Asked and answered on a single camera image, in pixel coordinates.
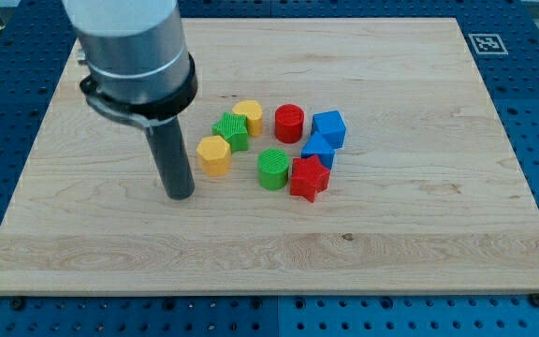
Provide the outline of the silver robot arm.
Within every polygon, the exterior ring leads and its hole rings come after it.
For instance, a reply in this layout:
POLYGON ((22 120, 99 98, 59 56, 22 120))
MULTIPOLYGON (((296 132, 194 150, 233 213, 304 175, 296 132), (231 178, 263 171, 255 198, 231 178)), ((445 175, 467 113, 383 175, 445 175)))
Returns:
POLYGON ((177 0, 64 0, 90 70, 80 88, 101 116, 151 135, 179 131, 197 94, 177 0))

